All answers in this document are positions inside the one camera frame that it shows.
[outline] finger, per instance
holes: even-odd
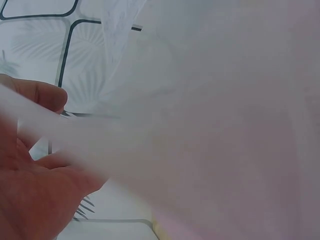
[[[98,191],[108,180],[89,171],[79,171],[72,167],[59,167],[52,171],[68,176],[68,178],[80,190],[82,197]]]
[[[16,79],[0,74],[0,84],[53,112],[60,111],[68,99],[65,90],[45,82]]]
[[[71,165],[69,159],[61,151],[44,156],[34,163],[47,169],[56,169]]]
[[[68,98],[63,89],[44,82],[15,79],[0,74],[0,84],[54,112],[60,111]],[[0,116],[0,134],[0,166],[6,166],[12,159],[16,159],[17,121]]]

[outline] white surface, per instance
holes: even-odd
[[[143,223],[71,222],[58,240],[158,240]]]

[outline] leaf pattern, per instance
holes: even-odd
[[[88,196],[86,196],[82,200],[82,202],[80,203],[77,210],[75,211],[75,214],[73,216],[73,220],[79,221],[79,216],[83,217],[84,219],[88,219],[86,212],[95,213],[95,211],[92,210],[92,208],[94,208],[94,207],[95,207],[95,205],[90,201],[90,198]]]
[[[2,57],[0,58],[0,73],[7,74],[11,77],[18,77],[18,64],[7,61],[6,53],[2,50]]]
[[[68,93],[66,109],[76,113],[90,113],[96,107],[106,104],[108,90],[105,88],[105,76],[103,70],[93,68],[64,79],[62,88]]]
[[[83,22],[72,33],[67,68],[92,69],[106,62],[105,40],[100,24]]]
[[[26,59],[56,61],[62,55],[65,36],[66,25],[61,20],[26,19],[21,32],[13,38],[11,49]]]

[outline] plastic bag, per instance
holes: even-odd
[[[119,119],[57,121],[2,87],[0,107],[148,199],[174,239],[319,239],[318,3],[157,4],[170,61],[137,58],[100,109]]]

